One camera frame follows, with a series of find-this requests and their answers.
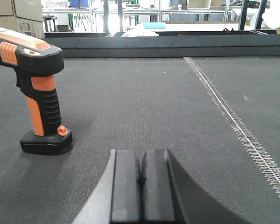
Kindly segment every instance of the gray felt surface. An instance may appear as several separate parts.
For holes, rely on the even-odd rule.
[[[146,149],[171,149],[224,206],[253,224],[280,223],[278,195],[189,71],[182,58],[65,60],[56,86],[74,146],[42,156],[21,151],[32,126],[13,70],[0,67],[0,224],[71,223],[112,148],[140,159]]]

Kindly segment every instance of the orange button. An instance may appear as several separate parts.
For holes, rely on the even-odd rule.
[[[65,135],[67,134],[66,127],[64,127],[63,125],[60,125],[60,126],[57,128],[57,132],[58,132],[58,134],[60,134],[61,136],[65,136]]]

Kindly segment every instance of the white basket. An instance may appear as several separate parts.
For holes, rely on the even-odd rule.
[[[46,0],[44,8],[68,8],[70,2],[68,0]]]

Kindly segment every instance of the cardboard box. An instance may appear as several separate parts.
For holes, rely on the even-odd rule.
[[[0,0],[0,27],[44,38],[39,0]]]

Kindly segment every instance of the black rubber grip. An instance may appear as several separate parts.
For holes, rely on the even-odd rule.
[[[25,94],[25,96],[35,100],[38,103],[44,135],[52,135],[57,133],[58,127],[61,125],[60,107],[56,89],[51,91],[35,90],[32,86],[31,72],[14,69],[17,74],[17,86]]]

